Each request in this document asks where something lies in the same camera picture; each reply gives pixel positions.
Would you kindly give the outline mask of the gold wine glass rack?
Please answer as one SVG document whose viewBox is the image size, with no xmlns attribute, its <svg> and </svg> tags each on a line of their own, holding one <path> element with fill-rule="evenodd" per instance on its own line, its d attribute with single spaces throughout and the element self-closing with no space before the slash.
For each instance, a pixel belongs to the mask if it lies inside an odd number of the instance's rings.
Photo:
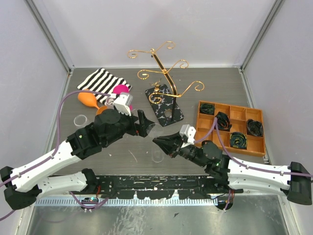
<svg viewBox="0 0 313 235">
<path fill-rule="evenodd" d="M 172 77 L 170 76 L 170 71 L 179 65 L 181 69 L 186 69 L 189 67 L 189 62 L 180 59 L 176 61 L 170 68 L 166 68 L 161 60 L 159 59 L 157 52 L 166 47 L 167 49 L 174 49 L 176 44 L 172 41 L 166 41 L 161 44 L 158 48 L 151 48 L 149 51 L 144 50 L 129 50 L 127 52 L 127 57 L 130 59 L 135 59 L 139 53 L 149 54 L 157 63 L 159 71 L 141 69 L 137 73 L 137 77 L 140 80 L 146 80 L 149 78 L 151 73 L 162 74 L 168 82 L 168 86 L 161 84 L 160 81 L 152 83 L 152 88 L 145 91 L 146 97 L 159 121 L 159 124 L 163 127 L 169 126 L 171 124 L 177 123 L 184 119 L 184 115 L 177 105 L 177 99 L 182 97 L 191 87 L 194 87 L 195 91 L 201 92 L 204 90 L 205 85 L 201 81 L 193 81 L 191 84 L 182 92 L 177 91 L 177 87 Z"/>
</svg>

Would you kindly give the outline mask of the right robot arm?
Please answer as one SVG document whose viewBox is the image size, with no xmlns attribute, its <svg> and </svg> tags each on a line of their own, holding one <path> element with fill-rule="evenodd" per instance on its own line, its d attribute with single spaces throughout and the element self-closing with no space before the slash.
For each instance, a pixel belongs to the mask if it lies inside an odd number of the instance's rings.
<svg viewBox="0 0 313 235">
<path fill-rule="evenodd" d="M 215 179 L 218 192 L 251 189 L 268 191 L 286 196 L 300 205 L 312 205 L 312 175 L 298 162 L 289 165 L 266 165 L 243 161 L 228 154 L 212 141 L 201 147 L 188 141 L 185 135 L 176 133 L 153 139 L 167 156 L 181 156 L 203 167 L 205 173 Z"/>
</svg>

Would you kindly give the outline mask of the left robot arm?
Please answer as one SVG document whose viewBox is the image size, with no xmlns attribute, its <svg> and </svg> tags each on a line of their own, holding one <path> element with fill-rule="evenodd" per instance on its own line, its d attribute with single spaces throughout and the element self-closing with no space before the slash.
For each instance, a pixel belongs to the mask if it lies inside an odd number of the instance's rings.
<svg viewBox="0 0 313 235">
<path fill-rule="evenodd" d="M 123 138 L 125 134 L 146 137 L 153 124 L 142 110 L 138 115 L 125 115 L 107 109 L 96 115 L 94 122 L 78 129 L 54 150 L 22 167 L 4 167 L 0 177 L 5 185 L 4 197 L 13 210 L 24 209 L 41 197 L 63 192 L 92 194 L 98 188 L 95 173 L 88 168 L 80 172 L 54 176 L 60 169 L 99 153 Z"/>
</svg>

